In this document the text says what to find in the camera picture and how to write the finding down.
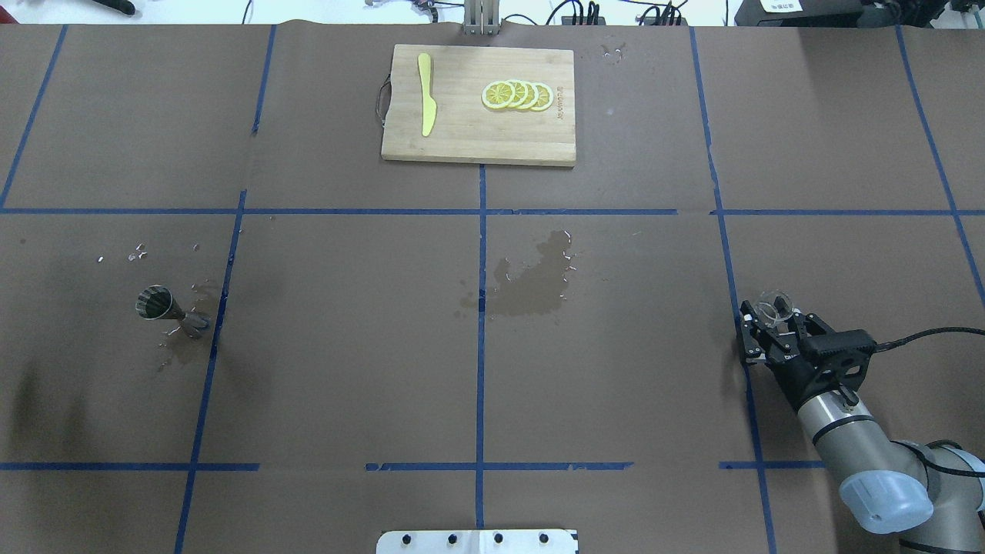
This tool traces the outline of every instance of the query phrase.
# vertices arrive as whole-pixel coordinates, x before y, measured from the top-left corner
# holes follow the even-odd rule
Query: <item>white mounting plate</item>
[[[565,529],[389,531],[376,541],[376,554],[577,554],[577,536]]]

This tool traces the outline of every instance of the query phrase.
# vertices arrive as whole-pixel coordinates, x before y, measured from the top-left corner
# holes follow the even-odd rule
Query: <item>brown table surface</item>
[[[893,551],[744,372],[735,303],[985,326],[985,35],[459,32],[0,27],[0,551]],[[401,42],[573,49],[577,166],[380,160]],[[140,320],[156,283],[221,340]],[[982,453],[983,357],[923,339],[861,394]]]

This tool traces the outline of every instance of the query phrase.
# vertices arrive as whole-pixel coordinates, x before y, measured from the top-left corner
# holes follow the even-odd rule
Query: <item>wooden cutting board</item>
[[[431,96],[437,102],[437,118],[427,137],[421,134],[422,52],[431,56]],[[485,107],[486,85],[507,79],[552,87],[554,104],[541,112]],[[384,160],[574,166],[571,50],[397,44],[390,80]]]

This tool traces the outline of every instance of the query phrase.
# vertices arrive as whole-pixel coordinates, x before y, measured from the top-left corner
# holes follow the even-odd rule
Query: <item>yellow knife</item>
[[[418,54],[418,69],[421,71],[421,98],[424,99],[424,109],[421,111],[421,134],[428,136],[434,128],[434,118],[437,117],[437,102],[430,95],[430,54]]]

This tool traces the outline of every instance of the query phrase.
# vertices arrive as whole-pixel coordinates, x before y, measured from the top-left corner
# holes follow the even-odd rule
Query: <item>lemon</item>
[[[528,81],[524,81],[523,86],[530,91],[530,96],[527,97],[527,102],[517,106],[516,108],[530,109],[531,107],[537,105],[537,100],[540,99],[541,93],[540,90],[537,87],[535,87],[533,83],[530,83]]]
[[[503,109],[513,102],[516,88],[509,81],[493,81],[483,89],[483,104],[489,109]]]
[[[544,111],[554,103],[554,89],[544,83],[531,83],[537,91],[537,100],[530,106],[531,111]]]
[[[509,83],[513,85],[513,90],[516,91],[513,94],[513,102],[509,103],[510,107],[518,107],[521,104],[525,104],[527,99],[530,98],[530,89],[525,85],[526,81],[520,81],[518,79],[510,79]]]

